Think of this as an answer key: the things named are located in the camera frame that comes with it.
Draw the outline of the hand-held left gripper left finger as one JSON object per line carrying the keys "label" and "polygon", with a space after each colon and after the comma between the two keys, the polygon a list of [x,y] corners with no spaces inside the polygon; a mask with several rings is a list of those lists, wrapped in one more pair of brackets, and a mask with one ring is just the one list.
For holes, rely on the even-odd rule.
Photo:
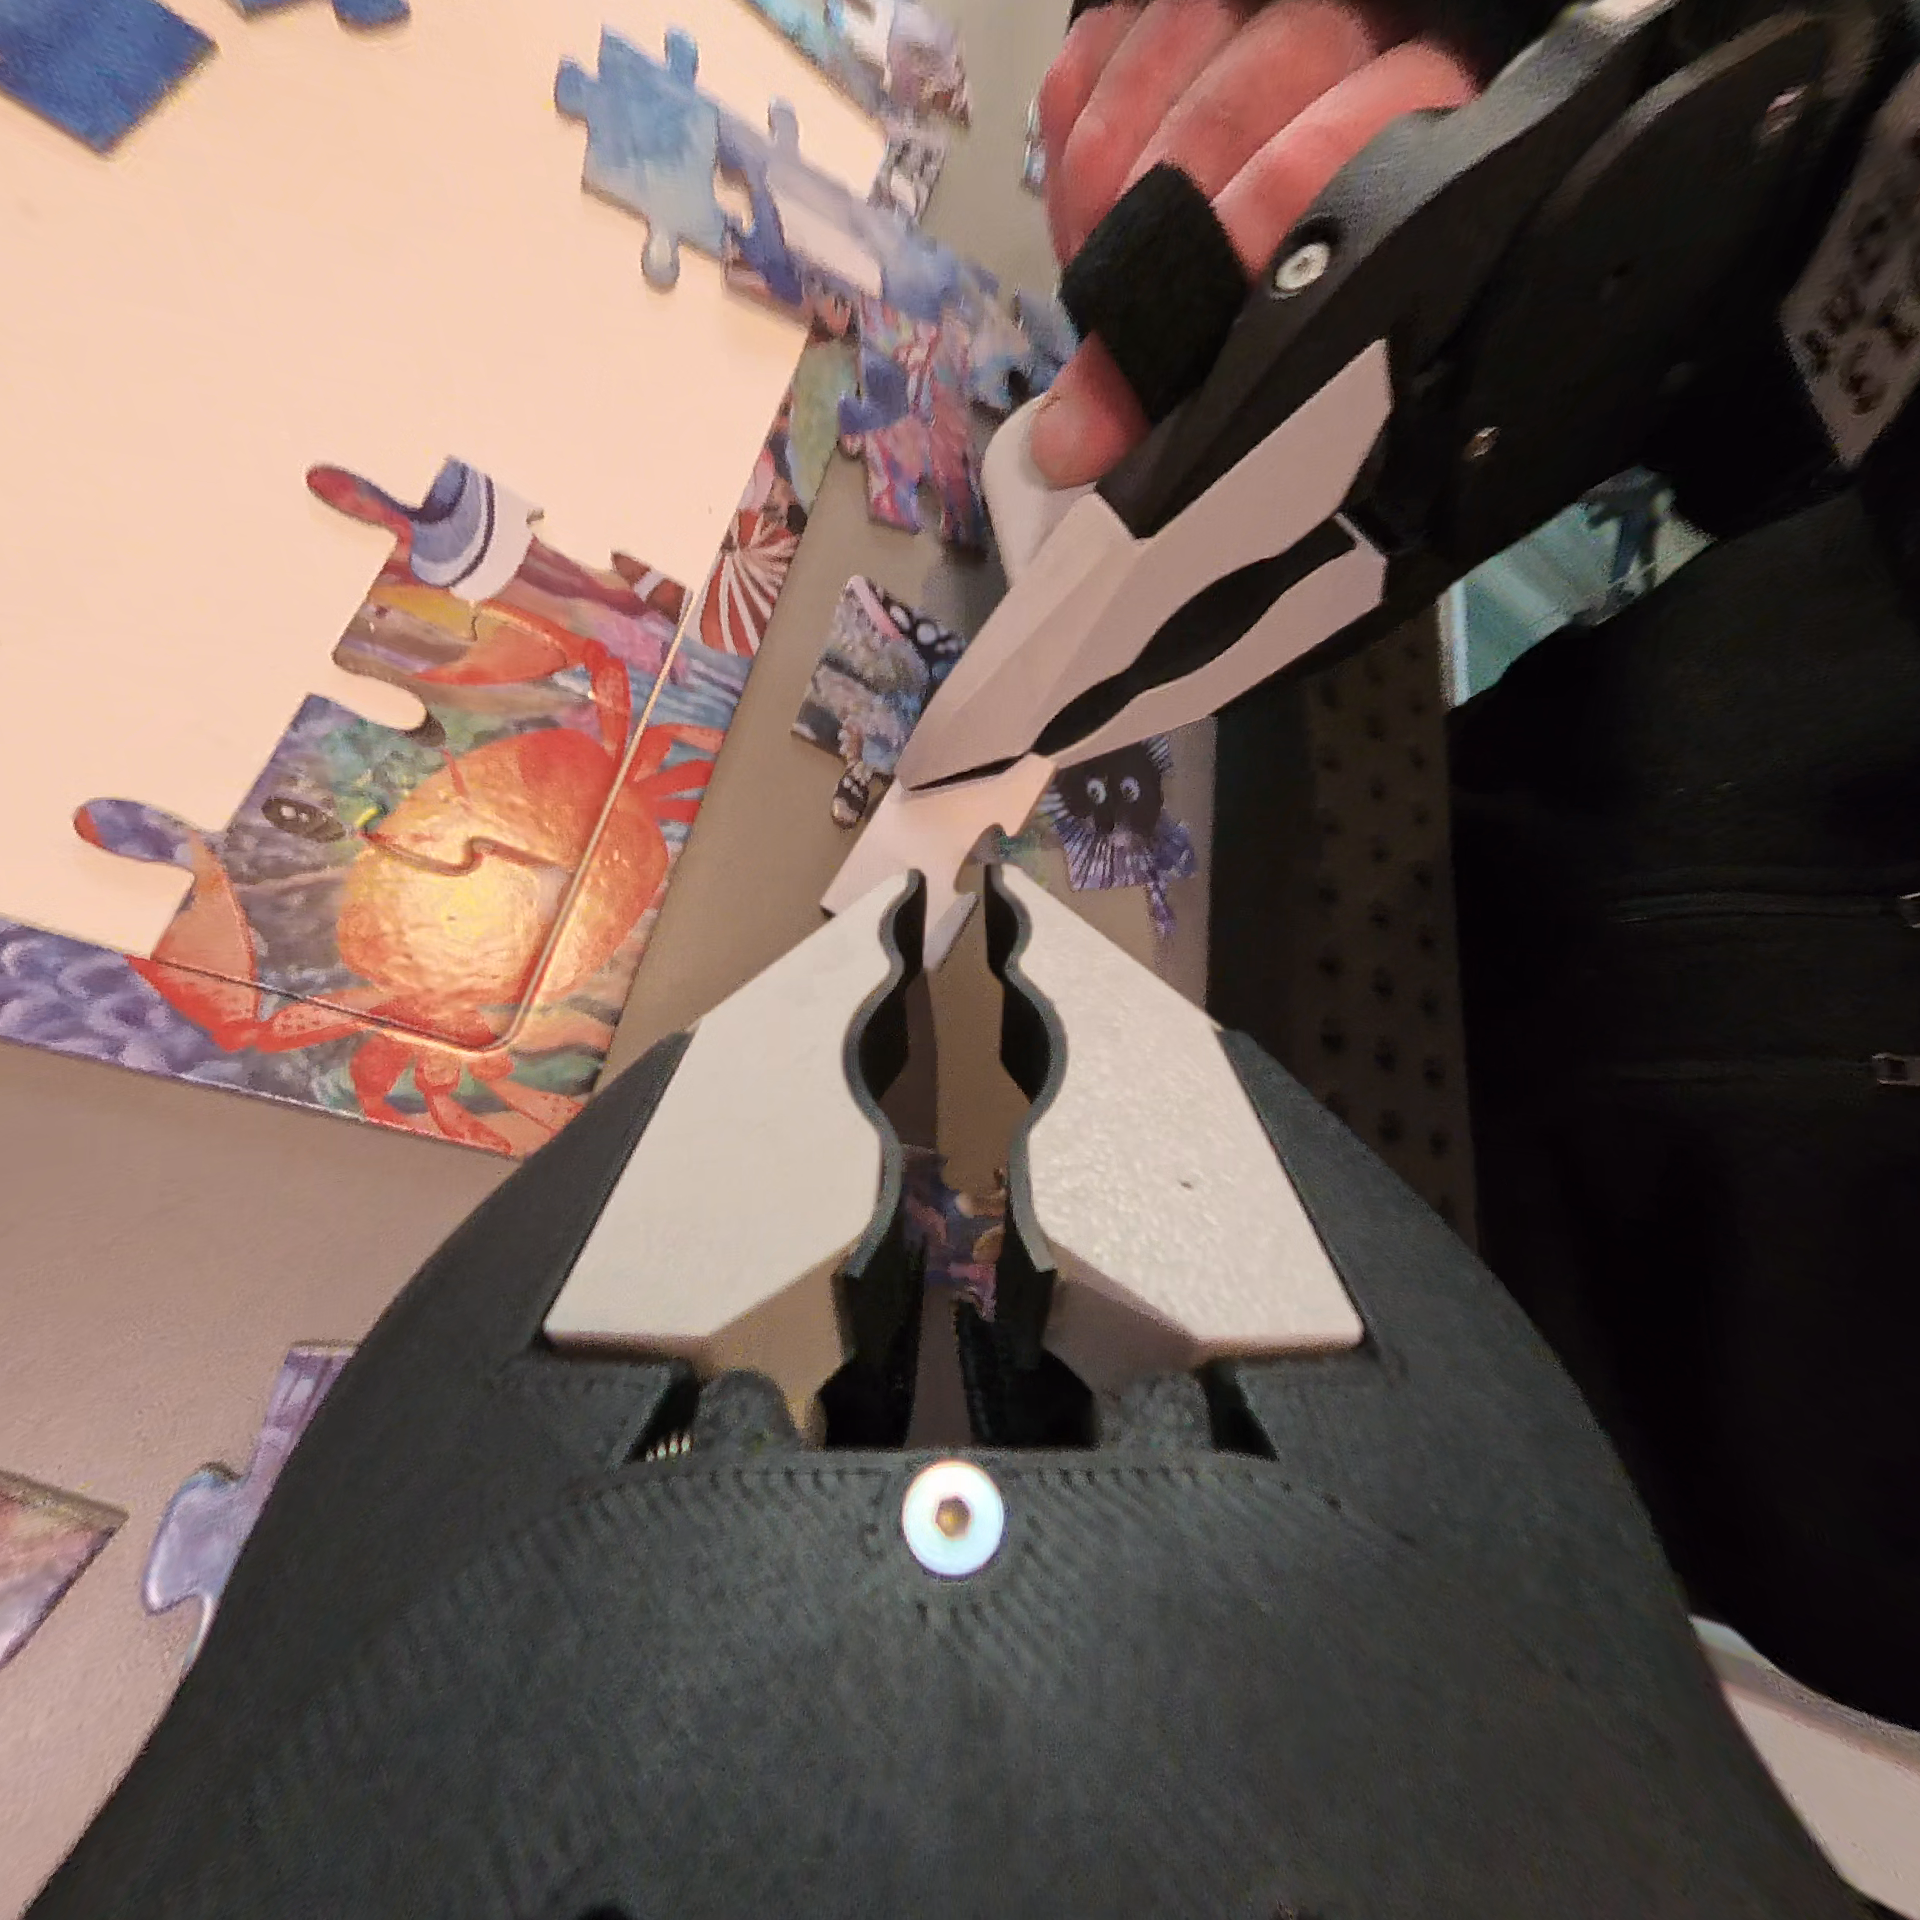
{"label": "hand-held left gripper left finger", "polygon": [[879,1100],[904,1065],[925,882],[900,874],[693,1028],[543,1336],[759,1375],[813,1436],[904,1434],[921,1268]]}

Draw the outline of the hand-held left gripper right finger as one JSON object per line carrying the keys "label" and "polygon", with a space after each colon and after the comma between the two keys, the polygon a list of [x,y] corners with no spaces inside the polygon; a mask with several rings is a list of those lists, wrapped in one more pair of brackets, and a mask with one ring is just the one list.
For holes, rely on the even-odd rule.
{"label": "hand-held left gripper right finger", "polygon": [[1141,1383],[1356,1351],[1232,1033],[1025,874],[994,870],[981,903],[1025,1107],[991,1311],[956,1313],[973,1439],[1090,1444],[1100,1404]]}

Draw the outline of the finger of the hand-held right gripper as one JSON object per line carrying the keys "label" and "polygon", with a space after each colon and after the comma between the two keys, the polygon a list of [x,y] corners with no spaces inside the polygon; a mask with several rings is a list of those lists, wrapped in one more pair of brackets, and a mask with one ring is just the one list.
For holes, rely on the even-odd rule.
{"label": "finger of the hand-held right gripper", "polygon": [[1025,754],[1060,767],[1218,714],[1375,614],[1385,559],[1369,544],[1296,544],[1172,607],[1172,578],[1132,567],[1068,590],[1031,633],[994,619],[925,708],[897,759],[909,787],[973,779]]}
{"label": "finger of the hand-held right gripper", "polygon": [[904,779],[983,778],[1037,752],[1072,703],[1132,667],[1199,593],[1333,526],[1390,410],[1388,345],[1374,340],[1158,532],[1134,535],[1094,488],[1070,494],[925,707]]}

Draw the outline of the joined orange crab puzzle pieces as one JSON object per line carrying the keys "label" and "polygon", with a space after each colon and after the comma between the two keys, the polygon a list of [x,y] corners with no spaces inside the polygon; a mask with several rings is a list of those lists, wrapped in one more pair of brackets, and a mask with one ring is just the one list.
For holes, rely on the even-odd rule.
{"label": "joined orange crab puzzle pieces", "polygon": [[522,588],[376,585],[343,649],[394,665],[421,724],[311,698],[224,826],[88,801],[76,830],[185,875],[133,972],[217,1049],[498,1064],[655,910],[736,691],[686,682],[655,607]]}

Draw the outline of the red coral white wave piece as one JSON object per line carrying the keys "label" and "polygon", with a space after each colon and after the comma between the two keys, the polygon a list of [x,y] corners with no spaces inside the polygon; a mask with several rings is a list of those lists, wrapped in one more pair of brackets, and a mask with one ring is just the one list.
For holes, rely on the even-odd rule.
{"label": "red coral white wave piece", "polygon": [[446,460],[418,504],[334,464],[306,470],[309,494],[390,538],[367,601],[455,631],[480,614],[528,618],[597,640],[628,665],[658,667],[687,590],[628,555],[590,567],[538,538],[538,507],[488,474]]}

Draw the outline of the ocean jigsaw puzzle frame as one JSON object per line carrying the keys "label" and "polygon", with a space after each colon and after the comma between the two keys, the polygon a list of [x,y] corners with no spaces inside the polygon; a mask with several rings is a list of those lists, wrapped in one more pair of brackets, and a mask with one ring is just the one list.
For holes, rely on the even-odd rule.
{"label": "ocean jigsaw puzzle frame", "polygon": [[311,698],[421,724],[392,663],[345,652],[392,540],[318,504],[312,464],[418,504],[458,460],[570,561],[666,574],[686,682],[738,704],[807,523],[799,335],[693,248],[649,289],[553,84],[600,30],[653,59],[682,30],[700,92],[764,132],[792,72],[732,4],[345,12],[238,7],[108,155],[5,98],[5,1036],[518,1158],[584,1105],[682,846],[532,1046],[392,1074],[209,1046],[133,972],[185,875],[76,815],[226,826]]}

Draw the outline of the person's right hand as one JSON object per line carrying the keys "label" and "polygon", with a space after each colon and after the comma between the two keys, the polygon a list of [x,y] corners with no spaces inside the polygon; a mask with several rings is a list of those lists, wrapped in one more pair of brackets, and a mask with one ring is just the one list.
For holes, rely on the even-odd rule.
{"label": "person's right hand", "polygon": [[1072,263],[1116,202],[1167,164],[1254,273],[1378,132],[1477,88],[1457,52],[1375,4],[1094,7],[1037,97],[1050,250]]}

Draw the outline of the black white spotted puzzle piece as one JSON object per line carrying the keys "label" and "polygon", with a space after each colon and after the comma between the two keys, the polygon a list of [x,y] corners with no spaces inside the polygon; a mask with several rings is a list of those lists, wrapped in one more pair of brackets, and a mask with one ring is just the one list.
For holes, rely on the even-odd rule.
{"label": "black white spotted puzzle piece", "polygon": [[896,778],[929,698],[969,647],[969,635],[912,608],[870,577],[845,580],[820,658],[799,700],[792,737],[838,761],[830,817],[855,830],[877,790]]}

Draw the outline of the black urchin eye puzzle piece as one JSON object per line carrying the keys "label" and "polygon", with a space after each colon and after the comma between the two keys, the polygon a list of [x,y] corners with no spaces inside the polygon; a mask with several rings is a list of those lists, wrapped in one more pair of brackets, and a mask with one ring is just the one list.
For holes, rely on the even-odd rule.
{"label": "black urchin eye puzzle piece", "polygon": [[1063,850],[1070,888],[1141,892],[1158,943],[1176,929],[1167,889],[1198,874],[1192,838],[1167,812],[1169,772],[1167,737],[1148,737],[1064,767],[1040,806]]}

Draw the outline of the purple orange fish puzzle piece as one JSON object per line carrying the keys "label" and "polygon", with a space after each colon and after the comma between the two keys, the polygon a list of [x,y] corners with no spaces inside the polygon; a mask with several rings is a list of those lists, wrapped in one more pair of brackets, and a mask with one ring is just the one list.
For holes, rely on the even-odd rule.
{"label": "purple orange fish puzzle piece", "polygon": [[983,1192],[962,1192],[948,1185],[942,1154],[903,1150],[904,1243],[921,1260],[922,1284],[984,1323],[997,1308],[1006,1200],[1006,1168]]}

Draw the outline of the dark perforated panel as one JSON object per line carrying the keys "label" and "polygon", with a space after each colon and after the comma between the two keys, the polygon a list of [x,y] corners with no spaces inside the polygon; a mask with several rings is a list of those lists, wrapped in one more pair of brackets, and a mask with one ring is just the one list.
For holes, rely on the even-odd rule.
{"label": "dark perforated panel", "polygon": [[1218,715],[1206,1008],[1477,1243],[1447,718],[1436,614]]}

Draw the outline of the purple blue white puzzle piece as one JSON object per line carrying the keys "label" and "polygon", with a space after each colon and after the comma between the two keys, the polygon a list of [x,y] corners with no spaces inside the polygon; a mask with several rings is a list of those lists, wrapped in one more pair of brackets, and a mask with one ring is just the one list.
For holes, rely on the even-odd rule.
{"label": "purple blue white puzzle piece", "polygon": [[140,1580],[148,1616],[190,1610],[183,1670],[199,1660],[212,1618],[256,1518],[324,1394],[354,1356],[349,1343],[302,1343],[278,1362],[244,1470],[209,1460],[191,1470],[160,1513]]}

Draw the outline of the light blue splash puzzle piece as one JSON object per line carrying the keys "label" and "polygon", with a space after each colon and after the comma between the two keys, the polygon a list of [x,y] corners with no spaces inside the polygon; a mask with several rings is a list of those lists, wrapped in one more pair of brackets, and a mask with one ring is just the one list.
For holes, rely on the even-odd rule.
{"label": "light blue splash puzzle piece", "polygon": [[639,275],[658,292],[681,279],[681,250],[716,262],[736,250],[748,289],[798,314],[802,273],[770,188],[772,168],[799,155],[799,122],[770,100],[766,136],[704,97],[700,46],[682,30],[653,59],[600,30],[597,70],[562,59],[553,105],[584,128],[583,190],[645,224]]}

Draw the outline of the purple white-patch puzzle piece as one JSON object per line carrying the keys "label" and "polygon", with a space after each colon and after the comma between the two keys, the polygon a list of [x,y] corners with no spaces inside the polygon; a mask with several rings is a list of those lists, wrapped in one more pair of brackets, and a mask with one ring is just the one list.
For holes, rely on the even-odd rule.
{"label": "purple white-patch puzzle piece", "polygon": [[128,1521],[128,1512],[1,1472],[1,1665]]}

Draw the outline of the white plastic object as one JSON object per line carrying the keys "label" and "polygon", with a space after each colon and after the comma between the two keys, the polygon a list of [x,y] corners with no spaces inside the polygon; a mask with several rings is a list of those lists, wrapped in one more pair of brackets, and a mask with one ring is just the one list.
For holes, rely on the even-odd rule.
{"label": "white plastic object", "polygon": [[1918,1916],[1918,1732],[1801,1688],[1694,1618],[1728,1705],[1822,1855],[1873,1908]]}

